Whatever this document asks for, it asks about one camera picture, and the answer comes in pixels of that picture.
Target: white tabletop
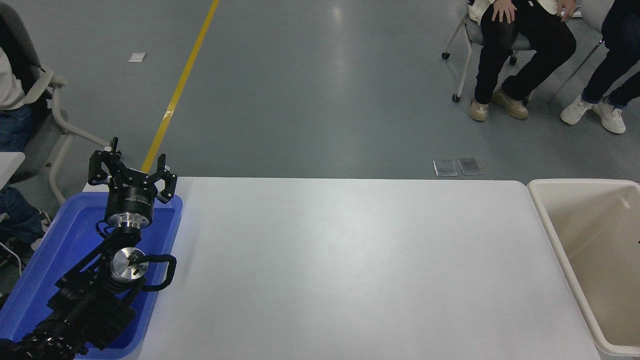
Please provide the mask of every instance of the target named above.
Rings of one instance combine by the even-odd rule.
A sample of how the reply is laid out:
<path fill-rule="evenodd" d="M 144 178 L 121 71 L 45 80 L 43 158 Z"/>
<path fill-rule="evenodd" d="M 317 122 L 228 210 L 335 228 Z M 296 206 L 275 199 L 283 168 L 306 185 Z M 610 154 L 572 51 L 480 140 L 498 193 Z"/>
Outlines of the white tabletop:
<path fill-rule="evenodd" d="M 0 187 L 4 186 L 24 161 L 21 152 L 0 152 Z"/>
<path fill-rule="evenodd" d="M 177 271 L 131 358 L 600 359 L 520 183 L 182 177 L 176 193 Z"/>

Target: chair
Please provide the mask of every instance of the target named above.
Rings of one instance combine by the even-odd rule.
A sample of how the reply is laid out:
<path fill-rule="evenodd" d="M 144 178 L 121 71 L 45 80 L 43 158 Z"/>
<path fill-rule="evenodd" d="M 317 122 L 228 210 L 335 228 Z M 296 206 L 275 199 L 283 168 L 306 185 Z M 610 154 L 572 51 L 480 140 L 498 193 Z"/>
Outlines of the chair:
<path fill-rule="evenodd" d="M 465 68 L 463 69 L 462 76 L 460 77 L 460 84 L 458 85 L 458 91 L 454 92 L 453 95 L 451 96 L 451 100 L 453 102 L 460 102 L 460 99 L 462 97 L 462 88 L 465 85 L 465 80 L 467 78 L 467 71 L 469 70 L 469 64 L 471 62 L 471 56 L 473 54 L 473 48 L 471 44 L 478 44 L 480 46 L 484 46 L 484 39 L 482 36 L 482 30 L 480 28 L 480 25 L 476 24 L 476 22 L 474 22 L 473 20 L 471 20 L 471 18 L 469 18 L 466 12 L 466 9 L 467 9 L 467 6 L 465 5 L 465 14 L 462 16 L 462 19 L 458 22 L 456 31 L 451 36 L 451 39 L 449 40 L 449 43 L 447 44 L 445 51 L 442 53 L 442 58 L 444 60 L 449 59 L 451 55 L 449 54 L 449 46 L 451 46 L 451 44 L 453 43 L 453 40 L 456 38 L 456 35 L 458 34 L 458 32 L 460 32 L 460 29 L 464 27 L 465 33 L 467 34 L 467 41 L 466 41 L 467 61 L 465 62 Z M 523 34 L 518 34 L 511 48 L 513 50 L 513 54 L 509 59 L 509 64 L 515 65 L 515 63 L 518 61 L 518 58 L 516 57 L 516 53 L 518 51 L 531 50 L 531 45 L 529 44 L 529 40 Z M 531 94 L 529 94 L 525 102 L 528 102 L 530 99 L 531 99 Z"/>
<path fill-rule="evenodd" d="M 582 0 L 582 6 L 580 8 L 580 12 L 582 13 L 582 18 L 584 22 L 589 25 L 591 29 L 594 29 L 598 33 L 602 34 L 602 23 L 604 19 L 607 17 L 611 6 L 613 5 L 614 0 Z M 587 57 L 578 65 L 578 67 L 573 71 L 571 75 L 567 78 L 567 80 L 560 85 L 558 90 L 553 94 L 551 99 L 549 99 L 549 103 L 551 103 L 556 95 L 560 92 L 560 90 L 571 80 L 571 78 L 578 73 L 578 70 L 584 65 L 584 63 L 589 60 L 591 55 L 595 53 L 595 51 L 602 45 L 604 42 L 604 38 L 600 38 L 600 41 L 593 47 L 591 52 L 587 55 Z"/>
<path fill-rule="evenodd" d="M 0 2 L 0 47 L 12 65 L 13 73 L 22 82 L 24 103 L 31 104 L 34 128 L 25 149 L 25 160 L 10 179 L 11 184 L 36 176 L 51 166 L 49 187 L 59 204 L 65 201 L 56 184 L 56 176 L 71 141 L 79 135 L 97 145 L 109 143 L 69 124 L 60 110 L 60 91 L 67 80 L 40 64 L 33 43 L 18 13 Z"/>

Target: jeans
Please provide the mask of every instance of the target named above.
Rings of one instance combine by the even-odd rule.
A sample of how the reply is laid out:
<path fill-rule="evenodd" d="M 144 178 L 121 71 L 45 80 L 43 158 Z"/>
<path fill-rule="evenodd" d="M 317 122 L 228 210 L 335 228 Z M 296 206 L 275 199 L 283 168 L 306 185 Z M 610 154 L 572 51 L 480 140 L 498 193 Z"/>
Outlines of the jeans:
<path fill-rule="evenodd" d="M 640 60 L 640 14 L 629 11 L 629 1 L 637 0 L 616 0 L 602 24 L 602 37 L 609 52 L 582 91 L 582 100 L 591 104 L 600 102 L 611 85 Z M 609 102 L 624 109 L 636 97 L 640 97 L 640 72 L 613 90 Z"/>
<path fill-rule="evenodd" d="M 31 107 L 23 105 L 15 110 L 0 111 L 0 151 L 22 152 L 33 127 Z M 33 243 L 44 235 L 40 212 L 31 206 L 18 189 L 5 184 L 0 190 L 0 214 L 8 218 L 0 222 L 0 240 L 17 236 Z"/>
<path fill-rule="evenodd" d="M 518 74 L 502 83 L 502 89 L 515 100 L 526 98 L 575 52 L 575 38 L 560 17 L 549 14 L 536 0 L 512 0 L 512 3 L 518 10 L 511 24 L 506 19 L 500 22 L 497 17 L 491 20 L 493 4 L 480 20 L 484 46 L 480 52 L 475 97 L 481 104 L 491 101 L 498 75 L 512 54 L 511 46 L 518 33 L 529 39 L 536 54 Z"/>

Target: black pants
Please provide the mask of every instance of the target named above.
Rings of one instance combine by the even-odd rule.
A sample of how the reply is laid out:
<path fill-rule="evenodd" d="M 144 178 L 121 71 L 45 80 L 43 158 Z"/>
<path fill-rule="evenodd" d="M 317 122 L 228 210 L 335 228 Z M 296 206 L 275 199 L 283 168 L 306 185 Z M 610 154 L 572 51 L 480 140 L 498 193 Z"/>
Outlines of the black pants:
<path fill-rule="evenodd" d="M 480 53 L 476 77 L 476 101 L 488 104 L 498 83 L 498 75 L 518 33 L 522 33 L 536 54 L 515 76 L 508 77 L 502 88 L 513 99 L 522 100 L 540 85 L 575 52 L 575 38 L 560 17 L 549 14 L 537 0 L 511 0 L 518 10 L 515 21 L 508 24 L 493 16 L 493 4 L 480 21 L 484 47 Z"/>
<path fill-rule="evenodd" d="M 640 60 L 638 3 L 638 0 L 616 0 L 607 14 L 602 24 L 602 37 L 609 52 L 582 92 L 583 100 L 592 104 L 600 102 L 611 85 Z M 640 72 L 613 90 L 609 102 L 623 109 L 636 97 L 640 97 Z"/>

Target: white shirt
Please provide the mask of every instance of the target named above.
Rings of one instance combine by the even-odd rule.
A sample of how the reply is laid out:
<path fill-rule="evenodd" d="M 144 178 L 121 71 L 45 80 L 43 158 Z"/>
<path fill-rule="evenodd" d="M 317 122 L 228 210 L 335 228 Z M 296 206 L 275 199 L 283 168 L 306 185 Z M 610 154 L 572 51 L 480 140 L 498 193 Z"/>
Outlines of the white shirt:
<path fill-rule="evenodd" d="M 557 12 L 557 0 L 532 0 L 537 1 L 550 14 L 555 15 Z M 471 20 L 480 24 L 482 15 L 493 4 L 495 0 L 476 0 L 473 5 L 469 5 L 469 17 Z"/>
<path fill-rule="evenodd" d="M 13 110 L 24 105 L 22 83 L 11 71 L 9 58 L 0 48 L 0 110 Z"/>

